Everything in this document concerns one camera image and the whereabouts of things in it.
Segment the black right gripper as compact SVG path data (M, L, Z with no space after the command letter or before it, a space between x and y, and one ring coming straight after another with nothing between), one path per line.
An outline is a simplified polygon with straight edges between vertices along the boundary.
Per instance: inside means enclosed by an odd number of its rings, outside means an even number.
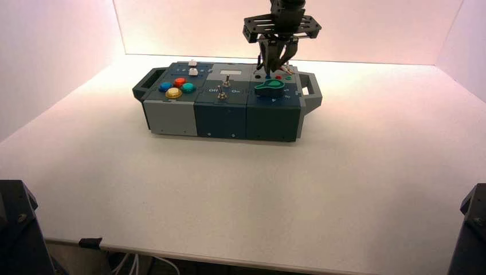
M314 39L322 26L305 13L306 1L270 1L269 14L244 19L242 33L249 43L255 43L260 36L264 38L281 37ZM260 52L266 74L280 69L297 52L298 40L262 40Z

